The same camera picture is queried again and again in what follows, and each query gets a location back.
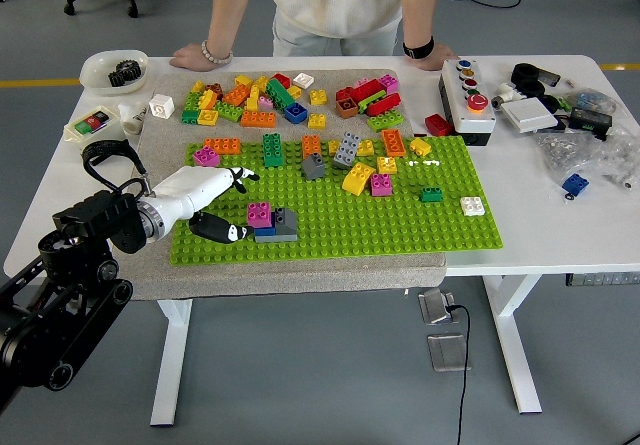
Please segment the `person's left hand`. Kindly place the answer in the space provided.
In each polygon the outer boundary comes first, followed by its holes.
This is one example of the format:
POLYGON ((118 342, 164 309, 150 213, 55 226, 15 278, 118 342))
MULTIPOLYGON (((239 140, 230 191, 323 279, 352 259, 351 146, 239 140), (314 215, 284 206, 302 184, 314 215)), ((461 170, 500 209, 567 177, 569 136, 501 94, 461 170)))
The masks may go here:
POLYGON ((435 42, 433 50, 426 58, 411 59, 410 62, 420 70, 439 71, 446 60, 458 59, 459 56, 448 45, 435 42))

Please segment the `person's right hand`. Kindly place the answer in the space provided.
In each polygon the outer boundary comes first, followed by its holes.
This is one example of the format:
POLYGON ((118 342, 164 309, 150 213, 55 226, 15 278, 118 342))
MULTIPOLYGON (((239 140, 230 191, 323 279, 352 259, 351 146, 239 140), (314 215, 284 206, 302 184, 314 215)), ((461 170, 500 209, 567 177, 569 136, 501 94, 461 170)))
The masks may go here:
POLYGON ((202 51, 200 44, 189 44, 174 52, 169 64, 196 72, 208 72, 228 64, 233 54, 228 47, 217 47, 212 43, 206 44, 206 51, 213 61, 210 61, 202 51))

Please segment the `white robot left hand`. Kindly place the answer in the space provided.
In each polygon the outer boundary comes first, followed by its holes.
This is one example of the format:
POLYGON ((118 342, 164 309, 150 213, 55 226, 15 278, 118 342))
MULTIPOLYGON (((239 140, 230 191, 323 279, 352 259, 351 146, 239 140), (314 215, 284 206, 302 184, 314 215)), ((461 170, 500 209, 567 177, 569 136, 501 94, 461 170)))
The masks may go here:
POLYGON ((138 203, 147 241, 162 239, 179 220, 188 221, 193 234, 218 243, 230 244, 251 235, 253 227, 234 225, 203 211, 231 187, 244 193, 245 178, 257 181, 259 176, 243 167, 182 167, 138 203))

